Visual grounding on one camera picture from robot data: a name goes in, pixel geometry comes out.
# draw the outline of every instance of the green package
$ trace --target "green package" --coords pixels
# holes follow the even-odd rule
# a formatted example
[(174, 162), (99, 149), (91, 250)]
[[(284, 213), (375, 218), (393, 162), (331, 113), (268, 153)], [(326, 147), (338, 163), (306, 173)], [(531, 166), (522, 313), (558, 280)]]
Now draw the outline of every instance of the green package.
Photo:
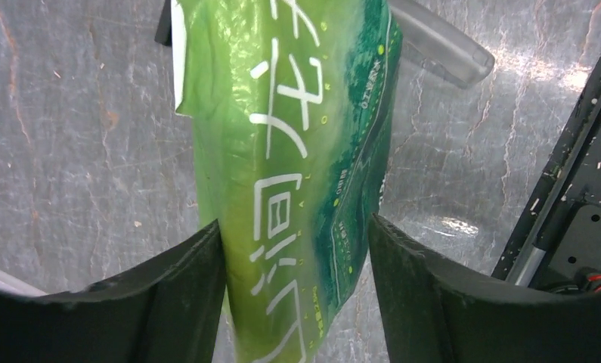
[(218, 219), (239, 362), (306, 362), (379, 209), (402, 34), (386, 0), (174, 0), (175, 106)]

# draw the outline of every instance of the black bracket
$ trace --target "black bracket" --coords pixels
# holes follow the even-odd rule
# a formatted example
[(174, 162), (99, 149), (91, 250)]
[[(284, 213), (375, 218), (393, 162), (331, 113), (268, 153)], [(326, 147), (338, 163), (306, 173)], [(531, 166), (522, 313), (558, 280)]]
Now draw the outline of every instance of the black bracket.
[(171, 46), (171, 0), (165, 0), (158, 21), (156, 37), (154, 40), (166, 47)]
[(593, 205), (578, 209), (539, 285), (573, 281), (586, 268), (601, 271), (601, 207)]

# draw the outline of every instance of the clear plastic tube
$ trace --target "clear plastic tube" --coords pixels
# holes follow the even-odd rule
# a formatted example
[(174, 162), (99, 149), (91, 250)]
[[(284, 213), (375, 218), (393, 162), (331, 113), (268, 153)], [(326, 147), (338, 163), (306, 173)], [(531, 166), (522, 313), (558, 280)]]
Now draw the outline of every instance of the clear plastic tube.
[(389, 0), (404, 39), (452, 76), (474, 85), (494, 68), (494, 56), (438, 15), (412, 0)]

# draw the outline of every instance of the green plastic bag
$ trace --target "green plastic bag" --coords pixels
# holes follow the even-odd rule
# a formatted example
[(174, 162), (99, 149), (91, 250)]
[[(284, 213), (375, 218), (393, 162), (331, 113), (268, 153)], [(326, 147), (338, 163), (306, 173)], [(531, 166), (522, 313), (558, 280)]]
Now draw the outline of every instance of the green plastic bag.
[(401, 31), (385, 0), (174, 0), (172, 30), (237, 360), (310, 361), (367, 255)]

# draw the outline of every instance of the gray marble surface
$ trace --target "gray marble surface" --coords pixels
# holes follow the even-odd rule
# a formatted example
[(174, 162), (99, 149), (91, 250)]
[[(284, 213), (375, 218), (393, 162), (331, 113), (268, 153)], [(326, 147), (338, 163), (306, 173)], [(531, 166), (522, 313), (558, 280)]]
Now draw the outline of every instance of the gray marble surface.
[[(382, 214), (489, 273), (601, 51), (601, 0), (422, 3), (497, 63), (463, 90), (405, 48)], [(78, 290), (196, 231), (191, 125), (152, 41), (160, 7), (0, 0), (1, 270)], [(215, 361), (232, 361), (231, 340), (223, 319)], [(369, 266), (327, 361), (388, 361)]]

